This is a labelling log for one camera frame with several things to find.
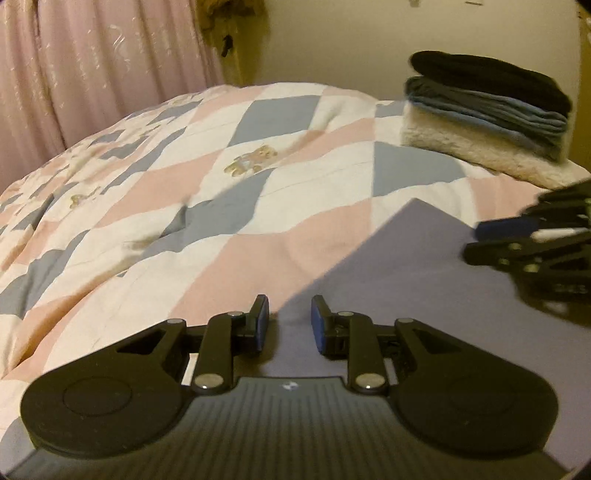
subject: wall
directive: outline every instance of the wall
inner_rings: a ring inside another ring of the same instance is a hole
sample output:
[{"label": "wall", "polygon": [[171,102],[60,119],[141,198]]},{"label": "wall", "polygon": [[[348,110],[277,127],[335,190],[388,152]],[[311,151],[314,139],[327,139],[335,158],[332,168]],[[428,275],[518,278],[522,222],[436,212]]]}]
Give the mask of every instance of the wall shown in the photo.
[{"label": "wall", "polygon": [[327,83],[377,98],[402,96],[417,50],[493,56],[555,78],[576,99],[574,0],[265,0],[268,19],[241,21],[245,83]]},{"label": "wall", "polygon": [[581,12],[581,85],[579,93],[579,113],[574,128],[570,159],[591,171],[591,27],[587,18],[591,12],[583,7]]}]

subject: metal rivet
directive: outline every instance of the metal rivet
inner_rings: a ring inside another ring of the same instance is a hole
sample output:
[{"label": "metal rivet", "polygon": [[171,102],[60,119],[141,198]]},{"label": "metal rivet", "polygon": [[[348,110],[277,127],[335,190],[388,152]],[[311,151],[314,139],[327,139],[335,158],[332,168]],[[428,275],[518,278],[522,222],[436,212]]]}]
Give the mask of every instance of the metal rivet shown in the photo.
[{"label": "metal rivet", "polygon": [[523,268],[523,271],[528,273],[537,273],[539,270],[540,266],[536,265],[535,263],[530,263]]},{"label": "metal rivet", "polygon": [[218,374],[201,374],[195,377],[195,385],[204,390],[217,388],[223,384],[223,377]]},{"label": "metal rivet", "polygon": [[296,382],[294,382],[294,381],[289,381],[289,382],[285,382],[285,383],[282,385],[282,387],[283,387],[285,390],[289,390],[290,392],[292,392],[292,391],[294,391],[294,390],[297,390],[297,389],[298,389],[298,387],[299,387],[299,385],[298,385]]},{"label": "metal rivet", "polygon": [[361,374],[355,379],[355,383],[364,390],[374,390],[383,386],[386,379],[379,374]]}]

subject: black mechanical claw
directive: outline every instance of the black mechanical claw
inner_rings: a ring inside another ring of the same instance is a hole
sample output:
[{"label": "black mechanical claw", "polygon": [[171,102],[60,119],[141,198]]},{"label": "black mechanical claw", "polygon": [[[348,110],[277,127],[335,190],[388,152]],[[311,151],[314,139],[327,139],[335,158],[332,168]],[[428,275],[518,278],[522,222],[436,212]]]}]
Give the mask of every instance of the black mechanical claw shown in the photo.
[{"label": "black mechanical claw", "polygon": [[556,228],[591,226],[591,180],[543,193],[538,203],[519,217],[481,222],[476,227],[478,241],[528,237],[533,232]]},{"label": "black mechanical claw", "polygon": [[[170,319],[44,374],[21,402],[35,449],[7,478],[304,480],[341,478],[343,468],[360,480],[563,475],[541,451],[557,400],[537,375],[416,320],[374,325],[316,296],[316,345],[348,359],[347,384],[235,381],[233,357],[262,350],[268,317],[259,295],[249,313],[190,328]],[[184,386],[191,352],[199,357]]]},{"label": "black mechanical claw", "polygon": [[[510,273],[528,295],[542,300],[591,302],[591,180],[544,193],[516,218],[480,223],[479,242],[466,245],[470,265]],[[539,229],[585,228],[574,235],[537,242]]]},{"label": "black mechanical claw", "polygon": [[170,429],[195,395],[231,388],[233,357],[261,351],[268,318],[268,299],[259,295],[249,313],[216,315],[207,326],[161,322],[39,377],[23,395],[22,421],[36,446],[66,456],[139,448]]},{"label": "black mechanical claw", "polygon": [[[556,420],[552,388],[538,375],[413,319],[374,325],[312,300],[316,346],[346,356],[349,388],[387,395],[421,438],[461,455],[516,455],[540,448]],[[390,387],[383,357],[392,358]]]}]

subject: ribbed plastic surface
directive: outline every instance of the ribbed plastic surface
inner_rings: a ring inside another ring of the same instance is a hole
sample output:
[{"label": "ribbed plastic surface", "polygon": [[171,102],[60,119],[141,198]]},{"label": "ribbed plastic surface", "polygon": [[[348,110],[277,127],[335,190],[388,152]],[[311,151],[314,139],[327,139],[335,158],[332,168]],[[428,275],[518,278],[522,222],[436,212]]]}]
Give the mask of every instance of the ribbed plastic surface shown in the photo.
[{"label": "ribbed plastic surface", "polygon": [[555,480],[563,473],[543,453],[487,462],[440,452],[410,435],[385,399],[351,393],[340,378],[243,378],[227,394],[198,398],[141,450],[105,460],[37,452],[9,478]]}]

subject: curtain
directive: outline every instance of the curtain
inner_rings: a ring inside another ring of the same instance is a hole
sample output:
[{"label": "curtain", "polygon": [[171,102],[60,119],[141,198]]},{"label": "curtain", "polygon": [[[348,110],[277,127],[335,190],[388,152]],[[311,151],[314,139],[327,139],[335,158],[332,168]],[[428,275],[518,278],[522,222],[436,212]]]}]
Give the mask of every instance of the curtain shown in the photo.
[{"label": "curtain", "polygon": [[190,0],[4,0],[0,10],[0,190],[130,113],[223,82]]}]

